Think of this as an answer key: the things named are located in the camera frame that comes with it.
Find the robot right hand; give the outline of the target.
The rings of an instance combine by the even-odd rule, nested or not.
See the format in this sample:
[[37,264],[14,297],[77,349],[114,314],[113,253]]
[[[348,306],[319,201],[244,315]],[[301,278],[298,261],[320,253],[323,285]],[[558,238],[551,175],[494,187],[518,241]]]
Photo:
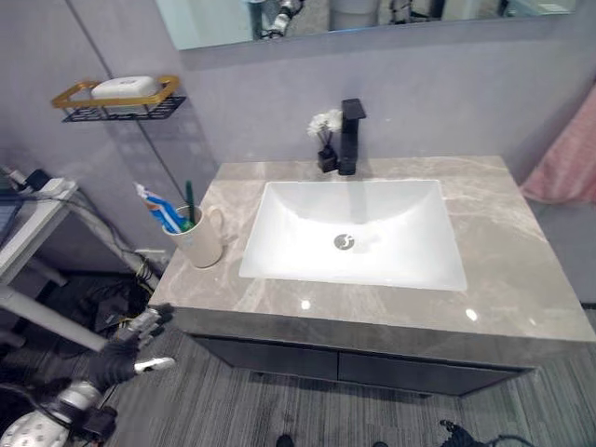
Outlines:
[[464,428],[452,421],[440,420],[440,425],[449,433],[449,437],[440,446],[441,447],[483,447],[484,444],[475,440]]

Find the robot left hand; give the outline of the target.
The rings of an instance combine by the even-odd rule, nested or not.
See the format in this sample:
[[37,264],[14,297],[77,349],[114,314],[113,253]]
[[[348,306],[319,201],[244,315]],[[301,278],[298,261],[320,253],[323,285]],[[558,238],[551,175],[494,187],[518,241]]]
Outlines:
[[172,357],[138,359],[141,349],[164,332],[172,320],[174,308],[170,304],[149,306],[130,320],[89,361],[86,380],[98,391],[127,382],[137,375],[172,368]]

